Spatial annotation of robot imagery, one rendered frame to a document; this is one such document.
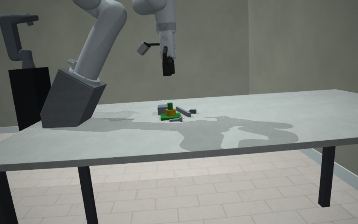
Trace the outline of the yellow round nut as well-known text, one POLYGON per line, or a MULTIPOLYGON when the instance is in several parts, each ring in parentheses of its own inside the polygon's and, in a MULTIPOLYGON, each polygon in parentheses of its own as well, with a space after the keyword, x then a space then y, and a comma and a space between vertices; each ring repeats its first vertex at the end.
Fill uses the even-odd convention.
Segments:
POLYGON ((165 110, 165 113, 166 113, 166 116, 175 116, 176 114, 175 114, 175 108, 173 108, 173 110, 168 110, 168 109, 166 109, 165 110))

